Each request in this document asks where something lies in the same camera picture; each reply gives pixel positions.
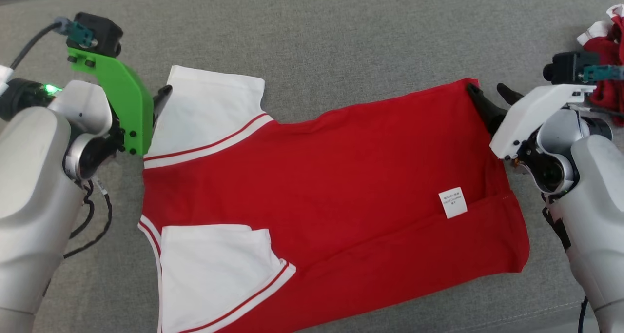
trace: red stripe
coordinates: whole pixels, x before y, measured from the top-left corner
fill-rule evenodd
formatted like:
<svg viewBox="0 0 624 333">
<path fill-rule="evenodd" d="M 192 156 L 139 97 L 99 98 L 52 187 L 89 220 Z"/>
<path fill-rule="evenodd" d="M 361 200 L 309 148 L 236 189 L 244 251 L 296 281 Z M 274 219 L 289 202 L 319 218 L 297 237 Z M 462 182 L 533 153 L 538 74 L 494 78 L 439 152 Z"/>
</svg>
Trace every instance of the red stripe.
<svg viewBox="0 0 624 333">
<path fill-rule="evenodd" d="M 178 156 L 178 155 L 184 155 L 184 154 L 188 154 L 188 153 L 193 153 L 194 151 L 198 151 L 198 150 L 203 150 L 203 149 L 207 149 L 210 147 L 213 147 L 217 144 L 221 144 L 223 142 L 225 142 L 226 140 L 238 135 L 239 133 L 241 133 L 242 131 L 244 131 L 246 128 L 248 128 L 252 123 L 256 122 L 257 119 L 261 118 L 262 116 L 268 115 L 267 113 L 263 113 L 260 115 L 257 115 L 255 118 L 253 118 L 252 120 L 250 120 L 248 122 L 248 124 L 246 124 L 245 126 L 243 126 L 243 128 L 239 129 L 238 131 L 232 133 L 231 135 L 219 140 L 218 142 L 214 142 L 212 144 L 209 144 L 207 146 L 200 146 L 199 148 L 194 148 L 194 149 L 189 149 L 189 150 L 185 150 L 185 151 L 178 151 L 177 153 L 171 153 L 171 154 L 165 154 L 165 155 L 158 155 L 158 156 L 150 156 L 150 157 L 145 157 L 143 159 L 143 161 L 148 161 L 148 160 L 154 160 L 154 159 L 163 159 L 165 157 L 172 157 L 172 156 Z"/>
<path fill-rule="evenodd" d="M 152 237 L 152 241 L 154 242 L 154 245 L 156 245 L 156 250 L 158 251 L 158 256 L 160 256 L 160 244 L 158 244 L 158 242 L 156 241 L 156 237 L 154 237 L 154 233 L 152 233 L 152 230 L 149 227 L 145 226 L 143 221 L 139 221 L 138 224 L 143 226 L 143 229 L 145 229 L 147 231 L 147 233 L 150 234 L 150 237 Z"/>
<path fill-rule="evenodd" d="M 207 324 L 205 324 L 205 325 L 203 325 L 203 326 L 201 326 L 201 327 L 187 329 L 187 330 L 185 330 L 185 331 L 181 331 L 181 332 L 179 332 L 179 333 L 191 333 L 191 332 L 199 331 L 200 329 L 204 329 L 204 328 L 206 328 L 206 327 L 208 327 L 208 326 L 212 326 L 213 324 L 218 323 L 218 322 L 220 322 L 220 321 L 222 321 L 222 320 L 226 319 L 229 315 L 232 315 L 232 314 L 233 314 L 234 312 L 236 312 L 238 309 L 240 309 L 240 308 L 241 308 L 241 307 L 243 307 L 245 304 L 247 304 L 248 302 L 250 302 L 253 298 L 255 298 L 255 297 L 256 297 L 256 296 L 258 296 L 258 295 L 261 295 L 261 294 L 263 293 L 263 291 L 265 291 L 265 290 L 267 290 L 267 289 L 268 289 L 268 287 L 272 286 L 272 285 L 275 283 L 275 281 L 279 278 L 279 276 L 281 276 L 281 275 L 284 273 L 284 271 L 286 270 L 286 268 L 287 268 L 287 267 L 288 267 L 288 263 L 286 263 L 286 264 L 285 264 L 285 266 L 283 267 L 283 269 L 281 269 L 281 271 L 279 271 L 279 273 L 277 274 L 277 276 L 275 276 L 275 278 L 274 278 L 274 279 L 273 279 L 273 280 L 272 280 L 272 281 L 271 281 L 271 282 L 270 282 L 270 283 L 269 283 L 266 287 L 264 287 L 262 290 L 258 291 L 257 293 L 255 293 L 254 295 L 252 295 L 251 297 L 249 297 L 249 299 L 247 299 L 247 300 L 243 301 L 243 302 L 242 302 L 239 306 L 236 306 L 236 307 L 235 307 L 232 311 L 229 311 L 229 313 L 226 313 L 225 315 L 223 315 L 223 316 L 219 317 L 218 319 L 216 319 L 216 320 L 214 320 L 214 321 L 212 321 L 212 322 L 210 322 L 210 323 L 207 323 Z"/>
</svg>

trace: red and white t-shirt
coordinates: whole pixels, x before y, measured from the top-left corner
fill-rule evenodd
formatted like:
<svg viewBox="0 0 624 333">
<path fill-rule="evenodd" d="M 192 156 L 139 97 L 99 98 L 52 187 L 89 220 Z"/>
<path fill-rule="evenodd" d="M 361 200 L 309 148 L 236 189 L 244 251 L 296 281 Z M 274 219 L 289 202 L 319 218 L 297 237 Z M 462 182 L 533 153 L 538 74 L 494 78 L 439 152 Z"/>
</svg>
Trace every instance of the red and white t-shirt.
<svg viewBox="0 0 624 333">
<path fill-rule="evenodd" d="M 279 124 L 264 81 L 174 66 L 139 224 L 163 332 L 289 332 L 521 271 L 528 237 L 465 79 Z M 461 188 L 447 217 L 439 193 Z"/>
</svg>

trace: garment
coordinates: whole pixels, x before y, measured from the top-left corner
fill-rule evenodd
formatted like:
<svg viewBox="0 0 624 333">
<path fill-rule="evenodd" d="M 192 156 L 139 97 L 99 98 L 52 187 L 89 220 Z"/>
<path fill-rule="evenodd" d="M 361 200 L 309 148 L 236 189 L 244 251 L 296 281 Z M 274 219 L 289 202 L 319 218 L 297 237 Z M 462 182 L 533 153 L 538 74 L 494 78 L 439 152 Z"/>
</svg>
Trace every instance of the garment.
<svg viewBox="0 0 624 333">
<path fill-rule="evenodd" d="M 289 332 L 484 275 L 528 237 L 465 79 L 279 124 L 264 81 L 174 66 L 139 224 L 163 332 Z M 461 187 L 448 218 L 439 193 Z"/>
<path fill-rule="evenodd" d="M 599 54 L 601 65 L 621 66 L 624 64 L 624 4 L 611 6 L 606 13 L 613 22 L 596 22 L 577 37 L 577 42 L 584 50 Z M 601 80 L 589 100 L 594 105 L 624 113 L 624 82 Z M 613 122 L 624 126 L 624 118 L 613 116 Z"/>
</svg>

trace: robotic arm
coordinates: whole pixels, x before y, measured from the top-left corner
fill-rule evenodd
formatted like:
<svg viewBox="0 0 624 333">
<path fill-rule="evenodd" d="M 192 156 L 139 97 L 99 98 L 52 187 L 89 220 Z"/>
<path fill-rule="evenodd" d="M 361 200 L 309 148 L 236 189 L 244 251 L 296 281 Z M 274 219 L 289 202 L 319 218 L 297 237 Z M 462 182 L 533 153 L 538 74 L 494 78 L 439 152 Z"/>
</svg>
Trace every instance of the robotic arm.
<svg viewBox="0 0 624 333">
<path fill-rule="evenodd" d="M 555 56 L 545 74 L 572 54 Z M 606 122 L 580 115 L 577 105 L 595 89 L 587 85 L 590 74 L 604 69 L 592 62 L 566 62 L 555 69 L 556 77 L 545 77 L 568 84 L 538 87 L 524 97 L 499 84 L 499 93 L 512 105 L 509 111 L 494 106 L 479 88 L 468 92 L 492 135 L 492 151 L 531 175 L 542 191 L 544 216 L 564 246 L 600 330 L 614 333 L 624 332 L 624 156 L 611 142 Z M 624 68 L 604 70 L 600 76 L 618 79 Z"/>
<path fill-rule="evenodd" d="M 116 151 L 147 152 L 172 93 L 165 86 L 152 98 L 116 59 L 123 32 L 110 20 L 86 13 L 73 22 L 58 20 L 48 30 L 67 35 L 72 68 L 94 75 L 101 86 L 72 80 L 58 89 L 20 78 L 0 83 L 0 117 L 10 121 L 0 135 L 0 332 L 32 330 L 64 258 L 83 184 Z M 13 72 L 29 46 L 0 77 Z"/>
</svg>

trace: gray fabric surface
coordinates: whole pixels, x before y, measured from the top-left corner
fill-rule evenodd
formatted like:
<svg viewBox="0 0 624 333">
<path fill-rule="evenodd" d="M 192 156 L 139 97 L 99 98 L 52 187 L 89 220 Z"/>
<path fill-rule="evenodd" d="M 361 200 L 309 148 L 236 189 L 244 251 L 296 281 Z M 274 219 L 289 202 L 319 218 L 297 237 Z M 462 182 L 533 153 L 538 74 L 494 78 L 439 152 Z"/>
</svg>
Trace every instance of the gray fabric surface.
<svg viewBox="0 0 624 333">
<path fill-rule="evenodd" d="M 521 92 L 544 84 L 542 67 L 552 55 L 577 48 L 575 37 L 622 1 L 36 0 L 0 6 L 0 63 L 8 64 L 54 16 L 87 11 L 123 28 L 120 59 L 152 91 L 173 64 L 258 76 L 267 81 L 263 108 L 281 122 L 464 77 L 481 80 L 502 104 L 498 82 Z M 49 36 L 16 75 L 62 86 L 76 77 L 65 58 L 63 40 Z M 616 139 L 622 147 L 622 132 Z M 113 226 L 98 245 L 62 264 L 36 332 L 155 330 L 156 268 L 136 228 L 141 168 L 138 157 L 122 155 L 100 171 L 111 191 Z M 539 193 L 527 176 L 509 178 L 532 246 L 521 274 L 477 279 L 310 332 L 519 332 L 576 320 L 584 295 L 542 219 Z M 93 199 L 96 221 L 69 247 L 103 226 L 105 204 L 101 195 Z M 417 255 L 406 259 L 413 260 Z"/>
</svg>

